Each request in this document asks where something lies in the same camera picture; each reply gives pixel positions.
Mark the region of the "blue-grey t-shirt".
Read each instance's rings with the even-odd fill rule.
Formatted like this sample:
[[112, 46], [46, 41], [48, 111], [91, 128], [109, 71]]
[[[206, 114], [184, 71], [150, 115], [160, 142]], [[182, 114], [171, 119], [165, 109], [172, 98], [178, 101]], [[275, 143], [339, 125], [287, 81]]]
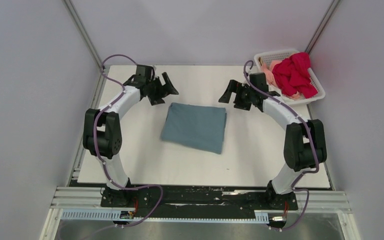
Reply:
[[165, 142], [221, 154], [227, 110], [224, 107], [170, 104], [160, 138]]

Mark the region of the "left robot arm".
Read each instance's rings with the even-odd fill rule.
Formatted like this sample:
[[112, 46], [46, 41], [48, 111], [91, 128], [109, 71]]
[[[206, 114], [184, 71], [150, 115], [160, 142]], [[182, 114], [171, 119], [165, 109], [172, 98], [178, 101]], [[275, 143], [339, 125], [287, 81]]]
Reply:
[[165, 97], [179, 92], [166, 72], [157, 76], [150, 65], [137, 65], [135, 73], [124, 83], [115, 79], [111, 81], [120, 85], [120, 92], [107, 104], [85, 112], [82, 144], [96, 157], [106, 179], [101, 205], [127, 207], [138, 187], [131, 186], [120, 158], [123, 143], [120, 121], [143, 98], [155, 106], [163, 104]]

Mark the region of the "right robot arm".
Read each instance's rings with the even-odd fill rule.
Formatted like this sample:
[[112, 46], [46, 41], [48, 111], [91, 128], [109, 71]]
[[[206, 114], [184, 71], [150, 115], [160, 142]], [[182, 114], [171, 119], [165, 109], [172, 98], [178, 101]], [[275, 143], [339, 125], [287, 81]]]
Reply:
[[285, 131], [285, 164], [257, 201], [269, 210], [292, 207], [297, 183], [304, 175], [317, 173], [327, 160], [324, 125], [318, 119], [299, 115], [278, 92], [270, 91], [264, 73], [246, 73], [245, 78], [246, 83], [231, 79], [218, 101], [227, 104], [235, 94], [234, 108], [248, 111], [255, 106]]

